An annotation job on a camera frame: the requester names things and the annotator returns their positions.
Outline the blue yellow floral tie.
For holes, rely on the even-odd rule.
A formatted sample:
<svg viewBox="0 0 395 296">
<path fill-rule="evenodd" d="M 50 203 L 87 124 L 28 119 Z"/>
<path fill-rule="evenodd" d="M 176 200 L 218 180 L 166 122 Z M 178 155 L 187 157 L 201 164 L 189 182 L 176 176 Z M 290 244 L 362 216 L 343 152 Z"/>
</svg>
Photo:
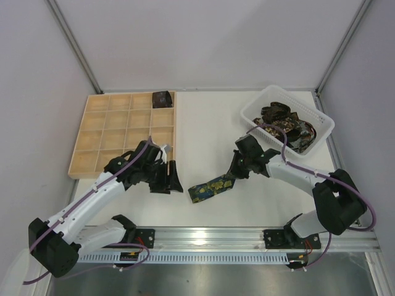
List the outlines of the blue yellow floral tie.
<svg viewBox="0 0 395 296">
<path fill-rule="evenodd" d="M 189 197 L 193 204 L 203 202 L 218 194 L 232 190 L 236 179 L 232 176 L 221 175 L 206 183 L 192 186 L 188 189 Z"/>
</svg>

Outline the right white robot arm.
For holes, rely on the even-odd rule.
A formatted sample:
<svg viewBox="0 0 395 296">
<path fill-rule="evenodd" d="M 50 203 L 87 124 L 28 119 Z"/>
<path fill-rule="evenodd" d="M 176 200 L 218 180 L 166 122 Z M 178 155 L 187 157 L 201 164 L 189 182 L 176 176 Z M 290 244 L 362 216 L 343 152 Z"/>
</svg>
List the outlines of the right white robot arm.
<svg viewBox="0 0 395 296">
<path fill-rule="evenodd" d="M 302 239 L 323 232 L 340 235 L 368 209 L 344 170 L 324 173 L 297 166 L 278 150 L 263 150 L 250 134 L 239 138 L 235 144 L 237 149 L 227 173 L 229 177 L 248 179 L 253 172 L 284 181 L 313 198 L 315 210 L 294 217 L 284 227 L 296 237 Z"/>
</svg>

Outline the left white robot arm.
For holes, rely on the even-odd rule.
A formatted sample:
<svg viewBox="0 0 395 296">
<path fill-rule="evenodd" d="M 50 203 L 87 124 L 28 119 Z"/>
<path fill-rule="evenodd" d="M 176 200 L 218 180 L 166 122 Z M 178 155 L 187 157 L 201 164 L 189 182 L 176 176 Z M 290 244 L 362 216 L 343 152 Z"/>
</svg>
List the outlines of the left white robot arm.
<svg viewBox="0 0 395 296">
<path fill-rule="evenodd" d="M 87 253 L 108 245 L 131 244 L 136 226 L 123 215 L 84 231 L 87 222 L 129 188 L 146 183 L 151 193 L 183 192 L 169 144 L 158 146 L 151 138 L 141 141 L 109 161 L 93 185 L 78 200 L 43 221 L 28 227 L 30 254 L 55 278 L 65 276 Z"/>
</svg>

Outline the brown patterned tie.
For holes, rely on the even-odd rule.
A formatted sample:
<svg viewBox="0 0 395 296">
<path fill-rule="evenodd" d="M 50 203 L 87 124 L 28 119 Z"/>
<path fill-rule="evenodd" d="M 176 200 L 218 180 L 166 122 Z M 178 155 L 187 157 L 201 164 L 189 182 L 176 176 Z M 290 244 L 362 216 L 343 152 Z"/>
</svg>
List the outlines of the brown patterned tie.
<svg viewBox="0 0 395 296">
<path fill-rule="evenodd" d="M 271 102 L 269 106 L 262 107 L 260 117 L 253 119 L 256 125 L 273 125 L 289 131 L 299 120 L 298 114 L 292 112 L 290 107 L 280 102 Z"/>
</svg>

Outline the wooden compartment tray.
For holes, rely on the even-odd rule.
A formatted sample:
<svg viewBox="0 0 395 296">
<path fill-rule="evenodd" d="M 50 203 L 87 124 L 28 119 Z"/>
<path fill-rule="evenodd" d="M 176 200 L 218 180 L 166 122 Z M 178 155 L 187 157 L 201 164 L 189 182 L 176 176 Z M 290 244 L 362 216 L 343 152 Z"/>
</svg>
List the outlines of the wooden compartment tray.
<svg viewBox="0 0 395 296">
<path fill-rule="evenodd" d="M 152 138 L 176 155 L 177 93 L 171 107 L 155 108 L 151 92 L 90 95 L 87 98 L 69 166 L 72 179 L 97 178 L 109 161 Z"/>
</svg>

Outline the dark striped tie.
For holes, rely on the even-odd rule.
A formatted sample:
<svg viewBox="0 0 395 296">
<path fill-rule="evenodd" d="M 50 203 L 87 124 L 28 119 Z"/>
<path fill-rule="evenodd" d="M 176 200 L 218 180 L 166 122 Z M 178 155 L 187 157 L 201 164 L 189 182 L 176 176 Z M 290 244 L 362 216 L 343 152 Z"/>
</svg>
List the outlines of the dark striped tie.
<svg viewBox="0 0 395 296">
<path fill-rule="evenodd" d="M 286 132 L 287 146 L 293 151 L 302 154 L 315 141 L 317 132 L 314 127 L 303 120 L 295 122 L 294 126 Z"/>
</svg>

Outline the rolled dark tie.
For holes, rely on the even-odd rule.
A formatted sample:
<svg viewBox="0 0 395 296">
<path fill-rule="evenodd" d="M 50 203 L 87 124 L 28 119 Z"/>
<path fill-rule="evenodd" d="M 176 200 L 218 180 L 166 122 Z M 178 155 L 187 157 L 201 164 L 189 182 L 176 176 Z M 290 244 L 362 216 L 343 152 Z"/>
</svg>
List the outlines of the rolled dark tie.
<svg viewBox="0 0 395 296">
<path fill-rule="evenodd" d="M 173 99 L 169 91 L 159 91 L 152 93 L 152 108 L 172 108 Z"/>
</svg>

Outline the white plastic basket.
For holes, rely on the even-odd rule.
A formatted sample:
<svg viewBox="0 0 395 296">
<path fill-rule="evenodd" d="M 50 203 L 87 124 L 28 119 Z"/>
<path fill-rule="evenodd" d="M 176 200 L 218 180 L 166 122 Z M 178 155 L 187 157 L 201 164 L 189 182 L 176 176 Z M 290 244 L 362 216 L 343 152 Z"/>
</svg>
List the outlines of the white plastic basket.
<svg viewBox="0 0 395 296">
<path fill-rule="evenodd" d="M 292 158 L 310 157 L 335 127 L 334 121 L 308 106 L 295 95 L 270 85 L 262 90 L 240 111 L 248 128 L 256 127 L 254 133 L 280 150 L 287 135 L 286 155 Z"/>
</svg>

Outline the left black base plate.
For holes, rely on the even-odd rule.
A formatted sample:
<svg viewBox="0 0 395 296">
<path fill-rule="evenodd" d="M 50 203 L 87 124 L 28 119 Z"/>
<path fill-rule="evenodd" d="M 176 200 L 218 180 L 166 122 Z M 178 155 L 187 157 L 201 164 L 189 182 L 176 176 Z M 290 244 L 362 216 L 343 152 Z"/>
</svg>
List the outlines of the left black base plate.
<svg viewBox="0 0 395 296">
<path fill-rule="evenodd" d="M 155 235 L 155 229 L 135 228 L 134 230 L 126 230 L 121 243 L 141 244 L 152 249 L 154 247 Z"/>
</svg>

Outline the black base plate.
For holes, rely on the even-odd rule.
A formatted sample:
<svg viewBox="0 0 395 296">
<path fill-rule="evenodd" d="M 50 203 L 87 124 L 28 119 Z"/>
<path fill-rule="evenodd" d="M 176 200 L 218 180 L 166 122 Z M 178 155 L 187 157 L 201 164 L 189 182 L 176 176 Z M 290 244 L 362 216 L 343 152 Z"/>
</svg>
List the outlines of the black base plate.
<svg viewBox="0 0 395 296">
<path fill-rule="evenodd" d="M 154 247 L 155 235 L 155 229 L 135 228 L 134 230 L 126 230 L 121 243 L 141 244 L 152 249 Z"/>
<path fill-rule="evenodd" d="M 318 234 L 308 237 L 299 237 L 292 229 L 266 229 L 263 230 L 263 240 L 266 249 L 294 249 L 302 250 L 305 248 L 318 250 L 322 244 Z"/>
</svg>

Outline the aluminium mounting rail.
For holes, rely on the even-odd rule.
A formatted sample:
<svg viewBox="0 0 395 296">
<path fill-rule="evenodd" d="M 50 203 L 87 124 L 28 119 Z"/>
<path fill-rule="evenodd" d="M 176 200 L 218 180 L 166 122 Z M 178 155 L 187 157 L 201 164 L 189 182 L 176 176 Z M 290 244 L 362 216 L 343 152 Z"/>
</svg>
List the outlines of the aluminium mounting rail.
<svg viewBox="0 0 395 296">
<path fill-rule="evenodd" d="M 264 232 L 272 227 L 152 227 L 156 252 L 251 252 L 265 249 Z M 331 236 L 330 252 L 380 252 L 373 231 L 347 230 Z"/>
</svg>

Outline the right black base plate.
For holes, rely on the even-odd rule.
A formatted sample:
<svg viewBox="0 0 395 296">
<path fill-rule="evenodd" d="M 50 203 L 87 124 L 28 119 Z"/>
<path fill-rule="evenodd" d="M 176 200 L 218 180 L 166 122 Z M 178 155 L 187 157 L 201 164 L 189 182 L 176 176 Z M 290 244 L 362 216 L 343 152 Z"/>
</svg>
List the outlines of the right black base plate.
<svg viewBox="0 0 395 296">
<path fill-rule="evenodd" d="M 266 229 L 263 230 L 263 240 L 266 249 L 294 249 L 302 250 L 305 248 L 318 250 L 322 244 L 318 234 L 308 237 L 299 237 L 292 229 Z"/>
</svg>

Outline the left aluminium frame post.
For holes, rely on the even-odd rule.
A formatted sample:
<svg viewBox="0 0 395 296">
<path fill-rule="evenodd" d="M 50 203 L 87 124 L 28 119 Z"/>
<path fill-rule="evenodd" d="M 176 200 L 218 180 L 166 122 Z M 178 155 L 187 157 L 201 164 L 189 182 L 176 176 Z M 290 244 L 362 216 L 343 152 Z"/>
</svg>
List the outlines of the left aluminium frame post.
<svg viewBox="0 0 395 296">
<path fill-rule="evenodd" d="M 81 47 L 73 34 L 73 31 L 68 24 L 68 21 L 66 20 L 64 13 L 62 12 L 62 9 L 60 8 L 60 5 L 57 1 L 55 0 L 44 0 L 45 4 L 47 5 L 50 13 L 52 14 L 55 22 L 57 23 L 59 30 L 63 34 L 66 42 L 70 46 L 78 64 L 80 65 L 81 69 L 83 70 L 83 73 L 85 74 L 88 82 L 90 83 L 91 87 L 94 90 L 95 94 L 103 94 L 103 90 L 100 87 L 98 80 L 96 79 L 89 63 L 88 60 L 86 59 L 83 51 L 81 50 Z"/>
</svg>

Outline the aluminium frame post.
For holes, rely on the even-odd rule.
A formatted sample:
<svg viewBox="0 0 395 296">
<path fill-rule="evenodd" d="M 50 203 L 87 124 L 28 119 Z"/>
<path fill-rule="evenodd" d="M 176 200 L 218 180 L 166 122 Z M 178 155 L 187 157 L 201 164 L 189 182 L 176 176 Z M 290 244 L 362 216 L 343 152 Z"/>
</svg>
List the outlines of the aluminium frame post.
<svg viewBox="0 0 395 296">
<path fill-rule="evenodd" d="M 47 5 L 50 13 L 52 14 L 55 22 L 57 23 L 59 30 L 63 34 L 66 42 L 70 46 L 78 64 L 80 65 L 81 69 L 83 70 L 83 73 L 85 74 L 88 82 L 90 83 L 91 87 L 94 90 L 95 94 L 103 94 L 103 90 L 100 87 L 98 80 L 96 79 L 89 63 L 88 60 L 86 59 L 83 51 L 81 50 L 81 47 L 73 34 L 73 31 L 68 24 L 68 21 L 66 20 L 64 13 L 62 12 L 62 9 L 60 8 L 60 5 L 57 1 L 55 0 L 44 0 L 45 4 Z"/>
<path fill-rule="evenodd" d="M 336 68 L 336 66 L 340 62 L 343 54 L 345 53 L 346 49 L 348 48 L 348 45 L 351 43 L 355 33 L 357 32 L 357 30 L 360 27 L 360 24 L 362 23 L 363 19 L 368 14 L 368 12 L 374 2 L 375 2 L 374 0 L 363 0 L 361 2 L 357 12 L 353 16 L 352 22 L 348 26 L 339 46 L 337 47 L 333 58 L 331 59 L 330 63 L 328 64 L 323 76 L 321 77 L 317 87 L 315 88 L 315 93 L 317 96 L 321 95 L 333 70 Z"/>
</svg>

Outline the right aluminium frame post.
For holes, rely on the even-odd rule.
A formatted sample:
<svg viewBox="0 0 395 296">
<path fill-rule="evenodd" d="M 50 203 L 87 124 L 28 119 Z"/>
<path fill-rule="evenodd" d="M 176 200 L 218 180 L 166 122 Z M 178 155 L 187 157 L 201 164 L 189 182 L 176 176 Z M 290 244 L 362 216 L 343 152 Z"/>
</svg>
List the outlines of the right aluminium frame post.
<svg viewBox="0 0 395 296">
<path fill-rule="evenodd" d="M 352 22 L 348 26 L 339 46 L 337 47 L 333 58 L 331 59 L 330 63 L 328 64 L 323 76 L 321 77 L 317 87 L 315 88 L 315 93 L 317 96 L 321 95 L 333 70 L 336 68 L 336 66 L 340 62 L 343 54 L 345 53 L 346 49 L 348 48 L 348 45 L 351 43 L 355 33 L 357 32 L 357 30 L 360 27 L 360 24 L 362 23 L 363 19 L 368 14 L 368 12 L 374 2 L 375 2 L 374 0 L 363 0 L 361 2 L 357 12 L 353 16 Z"/>
</svg>

